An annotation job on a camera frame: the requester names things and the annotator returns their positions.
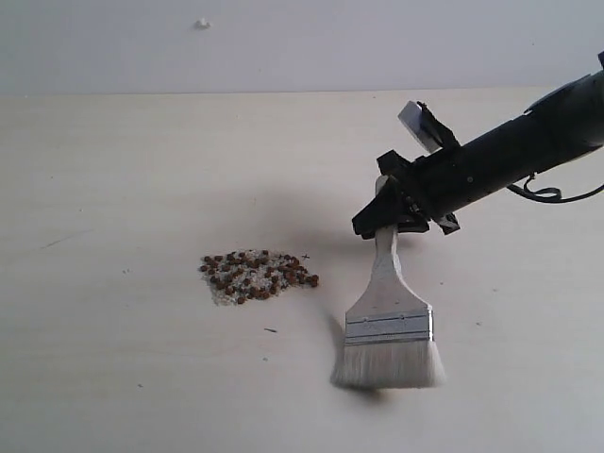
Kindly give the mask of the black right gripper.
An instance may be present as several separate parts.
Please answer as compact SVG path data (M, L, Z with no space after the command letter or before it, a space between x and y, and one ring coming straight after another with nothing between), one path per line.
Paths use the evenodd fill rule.
M454 215L543 167L543 128L530 116L509 120L458 147L407 160L391 150L377 159L374 198L352 218L356 235L373 239L384 227L445 235L460 229Z

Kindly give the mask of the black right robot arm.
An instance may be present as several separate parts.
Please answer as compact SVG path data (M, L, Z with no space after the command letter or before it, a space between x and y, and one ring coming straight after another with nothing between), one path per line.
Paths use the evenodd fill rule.
M428 106L410 101L398 114L427 154L414 161L391 150L377 160L384 184L352 219L364 240L393 226L398 233L459 230L455 211L508 189L528 200L563 204L558 188L533 191L540 173L603 145L603 74L572 81L533 103L522 115L461 144Z

